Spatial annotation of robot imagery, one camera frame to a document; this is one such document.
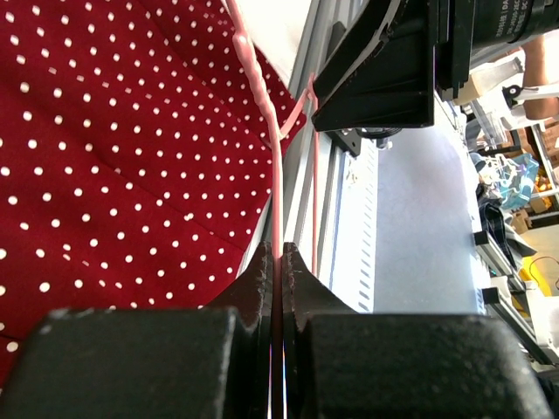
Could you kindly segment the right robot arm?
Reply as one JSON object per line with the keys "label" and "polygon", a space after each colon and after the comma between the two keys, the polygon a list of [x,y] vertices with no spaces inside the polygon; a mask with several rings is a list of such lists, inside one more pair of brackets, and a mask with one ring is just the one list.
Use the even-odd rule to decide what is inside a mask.
{"label": "right robot arm", "polygon": [[473,51],[557,27],[556,1],[366,1],[314,80],[314,127],[428,127],[434,95],[457,97]]}

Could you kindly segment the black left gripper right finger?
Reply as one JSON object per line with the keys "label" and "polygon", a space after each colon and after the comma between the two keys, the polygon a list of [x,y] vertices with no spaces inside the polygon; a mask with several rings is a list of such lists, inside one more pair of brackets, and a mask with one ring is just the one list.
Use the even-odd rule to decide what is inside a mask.
{"label": "black left gripper right finger", "polygon": [[501,320],[365,314],[282,258],[286,413],[291,418],[551,418],[544,388]]}

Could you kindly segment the red polka dot skirt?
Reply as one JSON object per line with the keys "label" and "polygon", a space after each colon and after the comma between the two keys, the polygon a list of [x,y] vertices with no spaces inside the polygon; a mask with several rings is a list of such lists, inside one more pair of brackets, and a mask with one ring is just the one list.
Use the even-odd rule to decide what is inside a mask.
{"label": "red polka dot skirt", "polygon": [[1,376],[71,308],[197,307],[272,191],[219,1],[1,4]]}

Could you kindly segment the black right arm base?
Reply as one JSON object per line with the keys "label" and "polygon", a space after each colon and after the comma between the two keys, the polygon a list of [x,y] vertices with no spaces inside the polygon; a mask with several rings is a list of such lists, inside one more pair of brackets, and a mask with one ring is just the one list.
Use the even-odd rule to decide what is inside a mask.
{"label": "black right arm base", "polygon": [[378,149],[390,148],[391,137],[401,131],[399,127],[358,127],[328,131],[327,135],[343,152],[357,157],[361,153],[362,141],[371,141]]}

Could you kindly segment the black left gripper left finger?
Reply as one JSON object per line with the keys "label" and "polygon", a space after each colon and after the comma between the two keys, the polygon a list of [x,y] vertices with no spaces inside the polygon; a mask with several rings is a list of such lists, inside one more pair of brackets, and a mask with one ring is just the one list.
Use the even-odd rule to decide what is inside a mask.
{"label": "black left gripper left finger", "polygon": [[49,313],[1,396],[4,418],[264,418],[273,258],[200,309]]}

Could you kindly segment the pink wire hanger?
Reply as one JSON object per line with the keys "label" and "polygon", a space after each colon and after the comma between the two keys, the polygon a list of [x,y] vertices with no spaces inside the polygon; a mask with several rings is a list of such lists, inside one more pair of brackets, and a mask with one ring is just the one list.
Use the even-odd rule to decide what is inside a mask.
{"label": "pink wire hanger", "polygon": [[283,338],[283,290],[282,290],[282,257],[284,244],[283,222],[283,163],[281,141],[290,133],[302,108],[310,102],[318,107],[318,99],[314,92],[315,75],[310,74],[307,84],[300,94],[296,105],[283,125],[277,120],[275,106],[267,92],[266,82],[261,66],[257,60],[255,48],[247,30],[245,20],[238,3],[227,1],[226,7],[234,24],[232,42],[238,59],[248,78],[249,87],[255,104],[264,117],[268,133],[269,148],[272,151],[273,187],[272,187],[272,313],[271,313],[271,417],[286,416],[284,396],[284,338]]}

